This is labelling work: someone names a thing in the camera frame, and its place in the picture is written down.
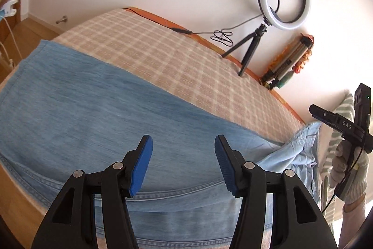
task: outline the green and white striped cloth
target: green and white striped cloth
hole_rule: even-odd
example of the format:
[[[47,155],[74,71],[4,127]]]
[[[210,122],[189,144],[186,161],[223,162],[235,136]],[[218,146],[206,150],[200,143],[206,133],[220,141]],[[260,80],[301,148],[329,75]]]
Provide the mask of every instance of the green and white striped cloth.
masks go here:
[[[343,100],[343,102],[333,111],[334,113],[338,113],[343,117],[349,119],[350,121],[354,121],[354,97],[351,93],[349,93]],[[341,133],[338,131],[333,130],[331,139],[329,141],[327,155],[325,159],[325,163],[321,169],[321,209],[323,210],[326,204],[329,202],[331,197],[333,196],[334,189],[329,187],[329,178],[330,172],[332,169],[332,160],[335,155],[335,150],[337,149],[338,144],[342,141]],[[324,212],[324,217],[333,231],[333,222],[334,222],[334,212],[335,212],[335,200],[331,202],[329,207]]]

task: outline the glove cuff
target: glove cuff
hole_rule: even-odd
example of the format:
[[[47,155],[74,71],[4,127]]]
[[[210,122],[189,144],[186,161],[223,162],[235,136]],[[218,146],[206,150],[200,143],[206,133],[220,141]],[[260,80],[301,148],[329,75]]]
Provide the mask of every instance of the glove cuff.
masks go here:
[[[366,189],[367,189],[366,180],[364,180],[363,182],[357,183],[357,184],[353,183],[345,198],[345,203],[352,204],[356,202],[365,193]]]

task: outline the denim fabric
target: denim fabric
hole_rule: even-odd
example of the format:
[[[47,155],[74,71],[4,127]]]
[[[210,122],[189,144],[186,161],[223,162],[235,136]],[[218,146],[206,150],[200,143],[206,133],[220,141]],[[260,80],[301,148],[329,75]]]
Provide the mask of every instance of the denim fabric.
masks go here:
[[[216,117],[141,78],[57,43],[42,41],[0,93],[0,161],[48,207],[72,172],[101,171],[153,138],[140,192],[128,200],[142,248],[212,247],[230,242],[241,200],[227,191],[214,154],[224,134],[263,169],[296,171],[318,197],[319,123],[287,144]],[[266,227],[271,226],[268,199]],[[98,233],[103,234],[100,197]]]

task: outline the gloved hand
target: gloved hand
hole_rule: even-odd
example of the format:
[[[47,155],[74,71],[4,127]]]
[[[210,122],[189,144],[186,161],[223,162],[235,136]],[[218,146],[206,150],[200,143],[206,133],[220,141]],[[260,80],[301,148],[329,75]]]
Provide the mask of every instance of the gloved hand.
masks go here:
[[[329,181],[329,185],[331,188],[334,188],[338,183],[342,181],[345,176],[345,170],[347,168],[347,160],[349,153],[351,151],[351,144],[348,141],[342,141],[337,147],[335,151],[335,157],[332,160],[332,171],[331,171],[331,178]],[[354,161],[352,164],[355,163],[361,148],[356,148],[354,152]],[[369,158],[368,154],[363,151],[360,155],[359,160],[357,161],[359,165],[359,169],[356,173],[354,182],[351,185],[348,193],[345,197],[346,204],[352,204],[356,200],[358,200],[364,193],[367,188],[367,172],[368,172],[368,165],[369,165]]]

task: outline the white plug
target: white plug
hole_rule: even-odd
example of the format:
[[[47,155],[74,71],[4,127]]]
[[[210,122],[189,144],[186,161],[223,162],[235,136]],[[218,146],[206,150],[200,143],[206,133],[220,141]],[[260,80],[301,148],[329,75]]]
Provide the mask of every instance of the white plug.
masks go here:
[[[14,16],[17,13],[17,9],[13,8],[13,5],[16,4],[19,0],[8,0],[0,9],[0,11],[5,11],[4,17]]]

